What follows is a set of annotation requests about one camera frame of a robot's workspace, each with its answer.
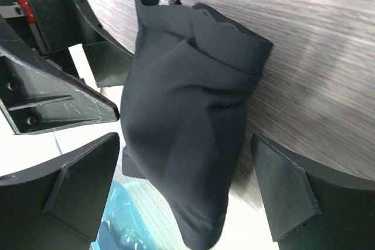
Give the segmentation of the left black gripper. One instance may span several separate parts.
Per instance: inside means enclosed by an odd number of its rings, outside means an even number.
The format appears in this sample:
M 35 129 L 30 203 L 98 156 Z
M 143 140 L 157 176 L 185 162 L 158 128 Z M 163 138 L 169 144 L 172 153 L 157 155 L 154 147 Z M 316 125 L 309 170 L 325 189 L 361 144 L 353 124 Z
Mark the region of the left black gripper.
M 113 102 L 39 55 L 41 38 L 48 53 L 81 44 L 98 87 L 125 83 L 133 55 L 88 0 L 1 0 L 1 16 L 1 112 L 14 134 L 119 119 Z

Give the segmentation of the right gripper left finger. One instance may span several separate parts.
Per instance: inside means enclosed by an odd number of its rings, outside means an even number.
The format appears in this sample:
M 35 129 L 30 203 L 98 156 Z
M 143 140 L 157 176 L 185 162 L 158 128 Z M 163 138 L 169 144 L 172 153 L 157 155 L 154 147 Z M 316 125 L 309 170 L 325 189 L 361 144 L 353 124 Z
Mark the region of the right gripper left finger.
M 108 133 L 76 150 L 1 176 L 1 249 L 89 249 L 120 150 Z

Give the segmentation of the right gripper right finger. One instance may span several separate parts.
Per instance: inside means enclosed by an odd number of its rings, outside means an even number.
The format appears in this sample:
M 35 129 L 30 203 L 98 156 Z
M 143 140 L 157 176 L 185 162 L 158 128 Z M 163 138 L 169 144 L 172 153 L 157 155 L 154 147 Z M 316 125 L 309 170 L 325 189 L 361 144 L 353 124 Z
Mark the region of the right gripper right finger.
M 279 249 L 374 249 L 374 181 L 255 134 L 251 154 Z

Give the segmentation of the black bra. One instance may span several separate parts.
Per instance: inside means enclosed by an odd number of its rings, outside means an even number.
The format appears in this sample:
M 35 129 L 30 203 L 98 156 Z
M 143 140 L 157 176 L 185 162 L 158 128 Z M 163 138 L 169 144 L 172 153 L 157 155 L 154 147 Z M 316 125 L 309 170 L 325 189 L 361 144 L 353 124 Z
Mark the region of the black bra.
M 163 195 L 188 248 L 210 249 L 246 138 L 246 101 L 273 44 L 202 3 L 135 0 L 135 8 L 135 54 L 121 98 L 122 172 Z

